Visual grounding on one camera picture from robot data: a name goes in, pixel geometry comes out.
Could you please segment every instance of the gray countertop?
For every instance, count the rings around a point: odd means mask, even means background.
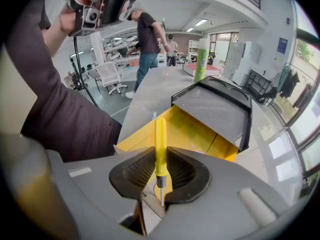
[[[125,116],[118,143],[171,107],[171,96],[193,84],[194,77],[181,66],[150,69]]]

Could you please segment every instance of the ceiling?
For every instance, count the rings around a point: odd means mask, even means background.
[[[218,26],[228,26],[234,23],[246,23],[255,27],[244,14],[239,14],[235,9],[216,1],[204,2],[203,0],[138,0],[135,6],[144,8],[155,20],[165,21],[169,31],[186,32],[194,28],[193,32],[202,33]],[[208,20],[200,26],[195,26],[200,20]],[[120,24],[106,27],[101,30],[102,43],[107,43],[111,38],[136,35],[137,24],[133,21],[123,21]],[[90,36],[78,38],[78,50],[89,51],[92,48]],[[72,38],[67,39],[61,51],[68,55],[74,54]]]

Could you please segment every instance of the dark sleeve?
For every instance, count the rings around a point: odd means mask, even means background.
[[[50,28],[51,24],[50,24],[50,21],[48,19],[48,16],[46,14],[46,6],[43,5],[42,7],[42,11],[41,11],[41,20],[39,22],[39,27],[41,30],[44,30],[44,29],[48,29]]]
[[[156,22],[156,20],[154,18],[152,18],[151,15],[146,12],[141,13],[140,17],[142,18],[142,22],[145,25],[145,27],[149,27],[149,26],[151,26],[151,24]]]

